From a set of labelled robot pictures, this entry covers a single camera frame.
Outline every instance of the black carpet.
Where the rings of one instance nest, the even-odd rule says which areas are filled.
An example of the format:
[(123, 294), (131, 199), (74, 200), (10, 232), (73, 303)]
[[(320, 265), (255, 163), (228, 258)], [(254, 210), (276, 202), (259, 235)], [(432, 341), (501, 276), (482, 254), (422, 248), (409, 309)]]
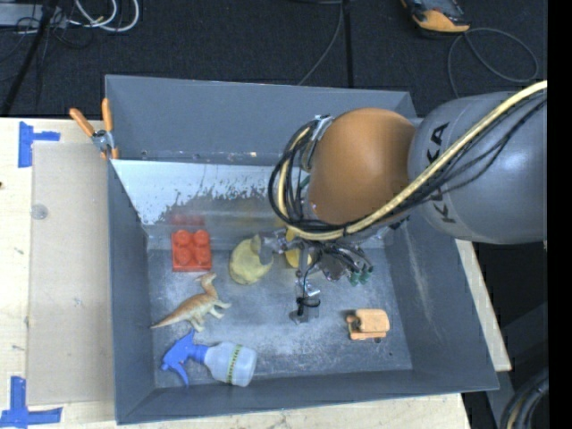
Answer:
[[(41, 0), (30, 1), (38, 2), (39, 18)], [(108, 0), (81, 1), (92, 14), (111, 11)], [(455, 97), (547, 79), (548, 0), (457, 1), (471, 31), (431, 39), (400, 0), (139, 0), (139, 22), (124, 33), (49, 29), (6, 115), (65, 118), (77, 107), (100, 119), (110, 73), (405, 90), (420, 117)], [(131, 20), (133, 6), (121, 3), (123, 21)], [(60, 0), (60, 7), (80, 18), (72, 0)], [(33, 34), (0, 28), (0, 101), (13, 90), (32, 43)], [(316, 104), (316, 112), (328, 110)], [(540, 244), (475, 247), (501, 328), (546, 300)], [(483, 395), (465, 397), (474, 429), (494, 427), (491, 415), (483, 416)], [(484, 411), (477, 415), (478, 409)]]

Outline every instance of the red lego brick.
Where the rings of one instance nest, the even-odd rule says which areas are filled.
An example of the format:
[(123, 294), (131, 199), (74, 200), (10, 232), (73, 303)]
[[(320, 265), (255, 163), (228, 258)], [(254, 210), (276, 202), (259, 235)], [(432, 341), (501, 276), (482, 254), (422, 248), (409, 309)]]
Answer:
[(174, 272), (194, 272), (210, 270), (211, 242), (207, 231), (196, 232), (180, 229), (171, 235), (172, 270)]

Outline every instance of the gray bin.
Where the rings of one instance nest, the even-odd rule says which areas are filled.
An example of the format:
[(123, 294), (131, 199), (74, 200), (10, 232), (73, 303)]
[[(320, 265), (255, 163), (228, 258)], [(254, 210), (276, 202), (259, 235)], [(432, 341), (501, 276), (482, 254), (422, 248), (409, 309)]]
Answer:
[[(252, 286), (228, 275), (234, 246), (277, 224), (264, 180), (291, 134), (316, 114), (360, 106), (414, 121), (408, 93), (112, 75), (105, 94), (121, 151), (108, 165), (119, 424), (498, 389), (455, 240), (418, 214), (367, 245), (375, 265), (367, 284), (314, 275), (322, 305), (308, 324), (288, 318), (295, 278), (282, 257)], [(253, 189), (245, 189), (253, 177)], [(209, 231), (214, 286), (232, 303), (223, 319), (207, 318), (196, 340), (256, 349), (246, 388), (215, 382), (192, 361), (189, 388), (160, 370), (189, 326), (149, 326), (201, 291), (195, 274), (171, 268), (169, 237), (180, 227)], [(345, 315), (364, 307), (388, 313), (391, 329), (381, 342), (349, 339)]]

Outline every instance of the tan dinosaur toy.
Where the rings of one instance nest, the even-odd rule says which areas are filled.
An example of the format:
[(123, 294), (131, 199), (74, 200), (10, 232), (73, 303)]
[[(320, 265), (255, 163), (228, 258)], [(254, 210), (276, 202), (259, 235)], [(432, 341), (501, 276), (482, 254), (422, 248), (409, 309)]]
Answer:
[(192, 324), (197, 332), (202, 332), (205, 329), (203, 323), (205, 322), (206, 314), (210, 313), (215, 318), (221, 319), (224, 314), (215, 310), (215, 307), (228, 308), (230, 303), (222, 302), (218, 298), (213, 280), (216, 278), (215, 272), (205, 273), (197, 278), (200, 285), (205, 292), (202, 294), (195, 294), (182, 302), (170, 315), (163, 321), (153, 324), (151, 329), (156, 327), (163, 327), (169, 324), (175, 324), (179, 321), (188, 321)]

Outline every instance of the spray bottle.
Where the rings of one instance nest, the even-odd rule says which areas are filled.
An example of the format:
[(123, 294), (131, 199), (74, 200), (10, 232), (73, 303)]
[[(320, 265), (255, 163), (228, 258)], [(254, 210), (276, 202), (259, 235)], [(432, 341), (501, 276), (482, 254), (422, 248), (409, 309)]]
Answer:
[(163, 370), (177, 372), (187, 386), (189, 378), (183, 365), (191, 358), (204, 364), (215, 380), (223, 383), (248, 386), (257, 365), (257, 353), (245, 346), (222, 341), (215, 346), (197, 345), (193, 341), (195, 330), (179, 339), (164, 355)]

